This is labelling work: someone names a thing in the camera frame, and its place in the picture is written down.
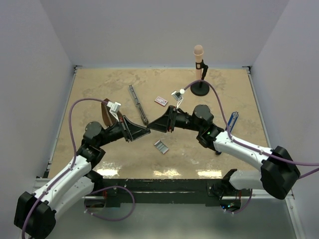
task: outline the black round base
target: black round base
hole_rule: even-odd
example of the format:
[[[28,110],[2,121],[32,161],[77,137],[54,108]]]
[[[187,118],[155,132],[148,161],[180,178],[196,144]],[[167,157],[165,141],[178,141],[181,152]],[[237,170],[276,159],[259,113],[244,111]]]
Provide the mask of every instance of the black round base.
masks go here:
[[[190,87],[190,91],[196,96],[206,96],[209,92],[209,86],[203,82],[197,82]]]

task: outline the small white box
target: small white box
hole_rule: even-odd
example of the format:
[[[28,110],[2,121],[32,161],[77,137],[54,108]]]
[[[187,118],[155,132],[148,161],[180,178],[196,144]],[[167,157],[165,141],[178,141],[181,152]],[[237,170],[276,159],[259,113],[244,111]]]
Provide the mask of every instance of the small white box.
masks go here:
[[[155,102],[160,104],[161,106],[166,106],[166,104],[168,103],[167,100],[165,100],[165,99],[163,99],[162,97],[159,97],[159,96],[155,99]]]

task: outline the table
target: table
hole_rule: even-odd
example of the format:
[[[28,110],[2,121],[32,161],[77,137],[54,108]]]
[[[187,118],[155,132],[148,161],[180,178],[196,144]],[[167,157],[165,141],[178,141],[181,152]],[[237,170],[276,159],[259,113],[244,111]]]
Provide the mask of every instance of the table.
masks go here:
[[[143,125],[138,110],[129,94],[132,84],[149,121],[163,115],[168,105],[176,105],[171,96],[195,79],[195,69],[78,69],[67,105],[61,131],[53,156],[49,178],[54,177],[71,159],[73,149],[68,129],[68,112],[80,98],[109,98],[122,104],[121,113],[129,120]],[[232,133],[249,142],[267,146],[261,119],[251,84],[244,69],[209,69],[205,78],[217,90],[227,119],[233,111],[239,118]],[[168,100],[166,107],[154,102],[157,96]],[[187,90],[180,108],[192,113],[199,104],[208,105],[214,123],[225,127],[216,97],[211,90],[207,96],[197,97]],[[80,146],[85,126],[91,121],[103,125],[98,102],[80,102],[73,110],[72,126],[77,147]],[[197,133],[176,128],[173,133],[152,130],[134,142],[124,139],[102,148],[106,154],[95,170],[105,178],[221,178],[230,169],[254,170],[253,167],[226,153],[220,156],[203,148],[196,140]],[[161,154],[154,143],[161,140],[168,148]]]

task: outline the wall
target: wall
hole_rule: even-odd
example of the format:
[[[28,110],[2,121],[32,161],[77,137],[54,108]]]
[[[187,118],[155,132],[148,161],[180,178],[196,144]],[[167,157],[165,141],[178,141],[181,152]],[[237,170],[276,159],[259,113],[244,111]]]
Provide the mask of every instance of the wall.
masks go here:
[[[253,65],[253,82],[272,147],[294,161],[317,162],[319,1],[290,0]],[[301,173],[309,167],[299,167]],[[319,173],[293,188],[307,238],[318,238]]]
[[[72,65],[39,0],[0,2],[0,232],[18,238],[17,199],[43,174]]]
[[[41,0],[71,61],[85,66],[252,65],[288,0]]]

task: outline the brown leather object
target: brown leather object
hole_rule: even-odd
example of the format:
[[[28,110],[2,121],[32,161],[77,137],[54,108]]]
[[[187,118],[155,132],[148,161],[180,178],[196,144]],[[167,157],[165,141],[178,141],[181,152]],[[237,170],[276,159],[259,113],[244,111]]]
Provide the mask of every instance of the brown leather object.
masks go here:
[[[103,122],[105,126],[109,127],[111,125],[114,125],[116,123],[116,119],[110,113],[110,107],[107,107],[104,103],[101,103],[101,110],[102,110],[102,118],[103,118]],[[122,117],[122,114],[119,111],[117,115],[119,118]]]

